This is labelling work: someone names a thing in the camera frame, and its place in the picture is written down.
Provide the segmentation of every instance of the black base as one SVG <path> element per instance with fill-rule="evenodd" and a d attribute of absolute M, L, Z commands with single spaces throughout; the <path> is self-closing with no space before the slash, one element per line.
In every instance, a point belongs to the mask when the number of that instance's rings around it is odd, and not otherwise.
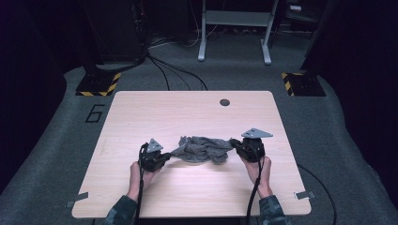
<path fill-rule="evenodd" d="M 325 91 L 316 77 L 301 73 L 283 73 L 284 85 L 289 96 L 325 97 Z"/>
<path fill-rule="evenodd" d="M 120 74 L 115 72 L 86 73 L 76 88 L 76 96 L 109 96 L 119 77 Z"/>

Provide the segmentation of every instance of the cable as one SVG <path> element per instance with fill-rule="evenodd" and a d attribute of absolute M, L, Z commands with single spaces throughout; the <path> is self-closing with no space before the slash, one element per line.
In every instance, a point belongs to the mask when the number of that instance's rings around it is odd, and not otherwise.
<path fill-rule="evenodd" d="M 158 43 L 164 43 L 164 40 L 166 40 L 166 39 L 168 39 L 168 37 L 158 37 L 157 39 L 153 38 L 151 40 L 150 45 L 152 46 L 152 45 L 155 45 L 155 44 L 158 44 Z"/>
<path fill-rule="evenodd" d="M 200 83 L 205 87 L 206 90 L 208 90 L 208 89 L 207 89 L 207 86 L 206 86 L 206 84 L 205 84 L 205 82 L 204 82 L 201 78 L 199 78 L 199 77 L 196 76 L 195 74 L 193 74 L 193 73 L 191 73 L 191 72 L 185 70 L 184 68 L 182 68 L 182 67 L 177 67 L 177 66 L 171 65 L 171 64 L 169 64 L 169 63 L 166 63 L 166 62 L 164 62 L 164 61 L 161 61 L 160 59 L 158 59 L 158 58 L 156 58 L 156 57 L 154 57 L 154 56 L 152 56 L 152 55 L 150 55 L 150 54 L 148 54 L 146 57 L 148 57 L 149 59 L 156 60 L 158 63 L 163 64 L 163 65 L 166 65 L 167 67 L 174 68 L 174 69 L 176 69 L 176 70 L 178 70 L 178 71 L 181 71 L 181 72 L 184 72 L 184 73 L 187 73 L 187 74 L 193 76 L 194 78 L 196 78 L 196 79 L 198 79 L 198 80 L 200 81 Z"/>
<path fill-rule="evenodd" d="M 132 64 L 130 66 L 113 68 L 113 69 L 103 69 L 103 68 L 98 68 L 98 69 L 101 70 L 101 71 L 105 71 L 105 72 L 120 73 L 120 72 L 124 72 L 126 70 L 129 70 L 129 69 L 132 69 L 132 68 L 136 68 L 139 65 L 141 65 L 144 61 L 145 61 L 144 58 L 139 58 L 134 64 Z"/>
<path fill-rule="evenodd" d="M 222 11 L 224 10 L 224 7 L 225 7 L 225 0 L 223 0 L 223 2 L 222 2 Z M 206 38 L 207 38 L 208 36 L 210 36 L 211 33 L 213 33 L 213 31 L 217 28 L 217 26 L 218 26 L 218 25 L 214 26 L 214 28 L 206 35 Z"/>
<path fill-rule="evenodd" d="M 138 158 L 139 158 L 138 160 L 139 160 L 139 164 L 140 164 L 140 190 L 138 192 L 137 209 L 135 211 L 134 225 L 138 225 L 138 218 L 140 217 L 140 211 L 141 211 L 141 200 L 143 199 L 144 169 L 143 169 L 143 163 L 141 162 L 141 157 L 143 154 L 143 150 L 146 147 L 147 146 L 145 146 L 145 144 L 143 144 L 143 146 L 141 146 L 140 153 L 138 154 Z"/>
<path fill-rule="evenodd" d="M 191 12 L 192 12 L 193 20 L 195 21 L 195 24 L 196 24 L 197 37 L 196 37 L 196 40 L 193 42 L 193 44 L 188 45 L 188 46 L 187 46 L 187 45 L 183 45 L 184 47 L 187 47 L 187 48 L 192 47 L 193 45 L 195 45 L 195 44 L 198 42 L 199 37 L 200 37 L 200 34 L 199 34 L 199 25 L 198 25 L 198 21 L 196 21 L 195 14 L 193 13 L 193 7 L 192 7 L 192 1 L 191 1 L 191 0 L 190 0 L 190 6 L 191 6 Z"/>
<path fill-rule="evenodd" d="M 188 90 L 191 91 L 190 85 L 181 76 L 179 76 L 174 70 L 172 70 L 171 68 L 167 67 L 166 65 L 162 65 L 162 66 L 167 68 L 167 69 L 169 69 L 170 71 L 172 71 L 182 82 L 184 82 L 187 85 Z"/>
<path fill-rule="evenodd" d="M 177 44 L 177 43 L 179 43 L 179 42 L 164 42 L 164 43 L 162 43 L 162 44 L 158 44 L 158 45 L 155 45 L 155 46 L 151 46 L 151 47 L 149 47 L 148 49 L 154 49 L 154 48 L 158 48 L 158 47 L 160 47 L 160 46 L 163 46 L 163 45 L 168 45 L 168 44 Z"/>
<path fill-rule="evenodd" d="M 323 189 L 326 191 L 326 193 L 328 194 L 328 197 L 330 199 L 331 202 L 331 206 L 333 207 L 333 225 L 336 224 L 337 221 L 337 211 L 336 211 L 336 204 L 334 203 L 334 200 L 331 198 L 331 195 L 329 193 L 329 190 L 326 188 L 326 186 L 322 183 L 322 181 L 315 176 L 312 172 L 310 172 L 308 169 L 305 169 L 303 166 L 301 166 L 300 164 L 298 164 L 298 167 L 300 167 L 302 170 L 306 171 L 307 173 L 309 173 L 313 178 L 315 178 L 316 181 L 318 181 L 318 183 L 323 187 Z"/>
<path fill-rule="evenodd" d="M 164 70 L 163 70 L 157 63 L 155 63 L 155 60 L 153 60 L 153 59 L 150 58 L 150 57 L 148 57 L 148 58 L 150 59 L 150 61 L 152 61 L 152 63 L 153 63 L 156 67 L 158 67 L 158 68 L 161 70 L 161 72 L 163 73 L 164 80 L 166 80 L 167 90 L 170 91 L 170 85 L 169 85 L 169 81 L 167 80 L 166 73 L 164 72 Z"/>
<path fill-rule="evenodd" d="M 261 165 L 260 158 L 258 157 L 257 152 L 255 151 L 255 149 L 249 144 L 246 144 L 246 145 L 249 146 L 253 150 L 253 152 L 255 154 L 255 157 L 257 159 L 257 163 L 258 163 L 258 176 L 257 176 L 257 179 L 255 180 L 255 183 L 254 183 L 254 187 L 253 187 L 253 190 L 252 190 L 252 195 L 250 196 L 249 203 L 248 203 L 248 209 L 247 209 L 247 213 L 246 213 L 246 225 L 250 225 L 250 217 L 251 217 L 253 200 L 254 200 L 255 192 L 257 191 L 258 186 L 260 185 L 261 172 L 263 171 L 263 167 L 264 167 L 264 160 L 263 160 L 263 165 Z"/>

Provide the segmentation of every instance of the metal stand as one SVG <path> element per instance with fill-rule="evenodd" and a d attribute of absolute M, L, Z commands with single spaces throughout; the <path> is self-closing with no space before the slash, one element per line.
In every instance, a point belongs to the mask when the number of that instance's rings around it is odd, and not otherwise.
<path fill-rule="evenodd" d="M 240 11 L 216 11 L 206 10 L 206 0 L 202 5 L 202 40 L 199 48 L 198 60 L 205 60 L 206 52 L 206 25 L 207 24 L 223 24 L 223 25 L 246 25 L 246 26 L 263 26 L 267 28 L 264 39 L 261 39 L 261 48 L 263 50 L 264 63 L 271 64 L 271 58 L 268 50 L 269 34 L 275 17 L 276 7 L 279 0 L 274 0 L 271 12 L 240 12 Z"/>

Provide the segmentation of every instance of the wooden table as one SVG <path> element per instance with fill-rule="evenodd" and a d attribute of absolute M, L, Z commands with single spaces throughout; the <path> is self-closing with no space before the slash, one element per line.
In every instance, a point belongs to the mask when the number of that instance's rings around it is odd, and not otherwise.
<path fill-rule="evenodd" d="M 222 106 L 221 99 L 229 106 Z M 123 91 L 114 102 L 74 204 L 76 218 L 105 218 L 129 187 L 130 165 L 141 145 L 154 138 L 163 153 L 181 136 L 242 140 L 250 128 L 273 134 L 263 138 L 272 160 L 270 183 L 287 215 L 310 213 L 299 170 L 273 95 L 268 91 Z M 235 149 L 222 165 L 189 163 L 172 157 L 143 196 L 141 218 L 245 217 L 253 189 Z M 252 215 L 259 215 L 258 195 Z"/>

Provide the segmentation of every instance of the black controller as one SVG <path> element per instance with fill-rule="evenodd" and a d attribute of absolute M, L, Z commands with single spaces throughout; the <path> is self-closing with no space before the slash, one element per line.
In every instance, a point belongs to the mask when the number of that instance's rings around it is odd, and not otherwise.
<path fill-rule="evenodd" d="M 164 166 L 172 156 L 170 153 L 161 153 L 160 144 L 151 139 L 150 143 L 144 143 L 140 150 L 140 166 L 148 172 L 154 172 Z"/>
<path fill-rule="evenodd" d="M 264 149 L 261 138 L 272 137 L 272 134 L 252 128 L 243 133 L 242 137 L 244 137 L 243 142 L 231 139 L 231 145 L 237 149 L 237 154 L 240 157 L 250 162 L 257 162 L 266 155 L 266 150 Z"/>
<path fill-rule="evenodd" d="M 244 138 L 243 142 L 231 139 L 230 142 L 237 149 L 237 154 L 250 162 L 257 162 L 259 158 L 266 155 L 261 139 Z"/>

